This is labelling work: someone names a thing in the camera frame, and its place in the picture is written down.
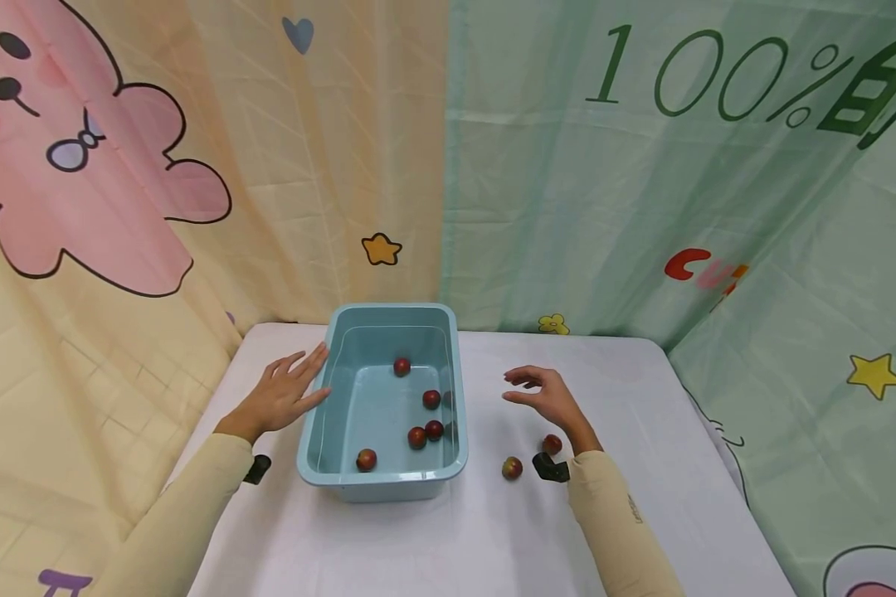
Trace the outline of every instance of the black clamp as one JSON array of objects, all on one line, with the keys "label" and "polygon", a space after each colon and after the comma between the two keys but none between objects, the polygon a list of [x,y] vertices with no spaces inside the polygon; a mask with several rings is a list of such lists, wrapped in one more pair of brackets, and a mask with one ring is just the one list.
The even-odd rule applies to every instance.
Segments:
[{"label": "black clamp", "polygon": [[272,466],[271,458],[268,458],[265,454],[256,454],[255,460],[253,460],[252,463],[252,468],[246,473],[246,478],[243,478],[242,482],[258,485],[265,476],[265,471],[270,469],[270,466]]},{"label": "black clamp", "polygon": [[557,483],[567,483],[570,480],[567,463],[555,463],[547,452],[536,453],[531,459],[531,464],[534,464],[534,470],[538,472],[538,477],[544,480],[553,480]]}]

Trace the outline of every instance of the hand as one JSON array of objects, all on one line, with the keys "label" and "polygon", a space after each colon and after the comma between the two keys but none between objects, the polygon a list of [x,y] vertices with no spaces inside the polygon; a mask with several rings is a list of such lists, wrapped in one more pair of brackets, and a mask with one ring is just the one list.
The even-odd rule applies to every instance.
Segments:
[{"label": "hand", "polygon": [[231,413],[222,417],[215,433],[239,436],[254,444],[260,435],[289,426],[326,400],[330,388],[316,390],[304,398],[302,392],[321,371],[329,349],[324,342],[319,344],[309,358],[290,370],[290,366],[304,356],[304,351],[297,352],[268,365],[255,389]]},{"label": "hand", "polygon": [[561,378],[561,373],[540,366],[519,366],[504,373],[504,379],[513,386],[523,386],[525,390],[541,388],[537,394],[523,391],[506,391],[502,397],[516,404],[526,404],[539,415],[553,422],[567,434],[567,440],[574,448],[574,454],[593,450],[603,451],[591,423],[581,412],[581,407]]}]

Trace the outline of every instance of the green curtain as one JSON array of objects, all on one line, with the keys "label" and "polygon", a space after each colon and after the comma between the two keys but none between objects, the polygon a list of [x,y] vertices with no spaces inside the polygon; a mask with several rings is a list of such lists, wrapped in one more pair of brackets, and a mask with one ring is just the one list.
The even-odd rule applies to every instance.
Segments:
[{"label": "green curtain", "polygon": [[896,552],[896,0],[455,0],[450,35],[460,326],[665,347],[799,595]]}]

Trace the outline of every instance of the table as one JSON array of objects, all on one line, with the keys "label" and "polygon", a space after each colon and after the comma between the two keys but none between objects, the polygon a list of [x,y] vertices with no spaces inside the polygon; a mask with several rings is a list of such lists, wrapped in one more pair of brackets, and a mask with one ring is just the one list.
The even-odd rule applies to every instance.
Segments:
[{"label": "table", "polygon": [[[266,364],[314,347],[325,332],[253,327],[170,482]],[[563,433],[500,398],[502,373],[524,364],[562,373],[687,595],[794,595],[660,347],[636,338],[491,332],[461,332],[459,341],[470,456],[440,496],[349,504],[311,488],[295,470],[297,421],[256,444],[272,467],[229,503],[190,595],[604,595],[566,486],[544,482],[530,466],[538,441]],[[500,475],[509,456],[525,463],[515,483]]]}]

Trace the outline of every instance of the small red apple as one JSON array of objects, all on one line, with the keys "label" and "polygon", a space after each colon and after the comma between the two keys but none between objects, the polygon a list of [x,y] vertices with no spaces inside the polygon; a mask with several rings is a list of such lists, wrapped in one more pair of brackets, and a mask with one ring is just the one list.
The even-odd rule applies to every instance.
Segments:
[{"label": "small red apple", "polygon": [[424,392],[424,394],[421,395],[421,403],[424,404],[425,408],[428,410],[434,410],[441,404],[441,394],[438,394],[438,390]]},{"label": "small red apple", "polygon": [[523,472],[524,466],[521,464],[521,460],[518,460],[513,456],[506,459],[502,465],[502,476],[508,480],[514,480],[521,477],[521,473]]},{"label": "small red apple", "polygon": [[397,358],[394,359],[392,368],[394,369],[394,375],[396,375],[396,377],[404,377],[411,372],[411,363],[409,363],[406,358]]},{"label": "small red apple", "polygon": [[408,445],[412,450],[421,450],[425,444],[428,444],[428,435],[425,434],[425,430],[422,427],[412,427],[408,432]]},{"label": "small red apple", "polygon": [[441,425],[441,421],[430,420],[428,424],[425,425],[425,435],[428,436],[430,441],[437,441],[441,439],[441,436],[446,432],[446,428]]},{"label": "small red apple", "polygon": [[548,456],[554,456],[557,452],[561,452],[562,447],[563,444],[561,444],[561,438],[558,438],[555,434],[544,435],[544,439],[541,442],[541,449],[544,452],[547,452]]},{"label": "small red apple", "polygon": [[355,459],[355,466],[358,466],[358,470],[362,473],[371,471],[377,463],[378,457],[375,456],[375,451],[369,448],[366,448],[359,452],[358,458]]}]

